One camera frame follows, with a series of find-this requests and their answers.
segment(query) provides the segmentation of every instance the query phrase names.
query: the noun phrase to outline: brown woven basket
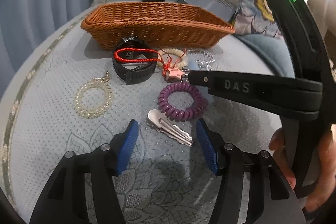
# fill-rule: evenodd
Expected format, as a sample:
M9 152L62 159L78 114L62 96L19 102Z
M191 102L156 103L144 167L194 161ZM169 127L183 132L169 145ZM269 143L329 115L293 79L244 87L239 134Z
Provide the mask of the brown woven basket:
M235 32L232 25L200 7L159 2L102 5L81 27L106 50L128 35L136 35L153 47L209 48Z

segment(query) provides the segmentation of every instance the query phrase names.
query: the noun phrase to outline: black strap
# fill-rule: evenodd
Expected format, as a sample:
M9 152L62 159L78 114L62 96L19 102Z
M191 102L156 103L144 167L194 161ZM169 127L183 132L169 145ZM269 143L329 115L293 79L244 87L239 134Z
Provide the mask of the black strap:
M313 150L322 135L336 122L336 83L332 77L327 50L316 22L304 0L267 0L292 57L295 76L323 84L323 95L315 121L300 121L292 170L297 195L309 193L302 188L312 162Z
M138 49L150 49L150 47L136 36L129 36L123 38L114 48L113 53L117 50L126 47L133 47ZM136 59L143 54L146 58L157 58L158 55L153 52L121 52L120 57L124 59ZM127 85L139 84L149 79L155 71L157 62L152 62L146 65L137 66L134 69L125 68L121 62L118 62L113 55L113 67L117 75L126 82Z
M217 97L257 107L298 120L317 118L322 99L322 84L300 78L226 71L191 71L192 85L209 88Z

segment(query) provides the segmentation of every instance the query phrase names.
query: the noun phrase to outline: human hand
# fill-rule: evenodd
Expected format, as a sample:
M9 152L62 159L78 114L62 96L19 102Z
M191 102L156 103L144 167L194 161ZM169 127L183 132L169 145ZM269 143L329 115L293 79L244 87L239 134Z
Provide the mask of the human hand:
M285 138L283 129L280 128L273 134L269 143L269 149L274 150L273 158L280 167L292 189L296 184L293 171L289 168L285 153ZM336 141L333 132L328 130L318 144L318 154L321 162L321 171L315 190L307 197L305 208L311 213L325 203L336 185Z

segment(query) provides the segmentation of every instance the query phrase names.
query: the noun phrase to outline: red string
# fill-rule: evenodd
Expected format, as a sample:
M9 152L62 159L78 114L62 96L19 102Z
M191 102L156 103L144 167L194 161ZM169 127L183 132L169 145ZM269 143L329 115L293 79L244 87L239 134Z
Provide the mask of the red string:
M186 49L184 49L183 50L183 54L175 61L175 63L173 64L173 66L172 67L170 67L170 65L171 65L171 63L172 63L172 61L173 61L173 58L169 55L169 53L168 52L165 52L163 49L160 49L162 52L164 52L165 54L167 54L168 55L168 57L167 57L167 67L168 68L175 68L175 66L176 66L176 64L182 59L182 57L185 55L185 53L186 53Z
M157 53L161 59L159 58L148 58L148 59L124 59L121 58L118 53L120 52L155 52ZM114 58L115 60L119 61L119 62L123 62L123 63L150 63L150 62L161 62L162 63L162 75L164 77L166 77L167 75L167 71L170 68L171 62L173 60L173 58L170 57L170 59L168 60L168 63L165 64L163 61L162 56L155 50L151 50L151 49L146 49L146 48L121 48L120 50L117 50L114 52Z

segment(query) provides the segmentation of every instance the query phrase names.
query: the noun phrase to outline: bracelet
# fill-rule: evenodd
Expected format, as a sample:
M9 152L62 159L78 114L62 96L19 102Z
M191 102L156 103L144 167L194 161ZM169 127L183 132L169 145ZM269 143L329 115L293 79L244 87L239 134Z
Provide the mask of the bracelet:
M189 49L187 54L190 56L194 56L195 62L201 70L211 70L212 63L215 62L214 56L203 49Z
M79 88L76 93L75 105L77 113L84 118L97 118L100 115L103 115L111 106L113 102L113 93L110 86L107 82L110 80L109 72L106 72L105 77L93 78L91 81L85 83ZM83 93L89 89L99 88L102 89L105 93L104 102L97 108L87 109L83 106Z
M168 103L168 97L170 94L176 91L188 92L194 99L194 103L191 107L188 107L185 111L178 110L172 107ZM159 95L157 104L162 112L166 112L166 116L170 117L171 120L177 122L190 121L195 118L198 114L202 113L207 105L206 99L201 95L197 87L190 85L188 82L175 82L166 86Z
M160 49L157 51L157 53L159 54L159 58L161 58L162 62L158 62L157 63L157 66L159 68L162 68L162 65L164 63L164 60L162 58L163 55L169 55L169 54L172 54L172 55L176 55L180 60L175 64L175 67L181 69L185 66L188 65L188 58L187 56L185 55L185 52L177 49L177 48L163 48L163 49ZM170 63L169 64L169 68L174 68L174 64L173 63Z

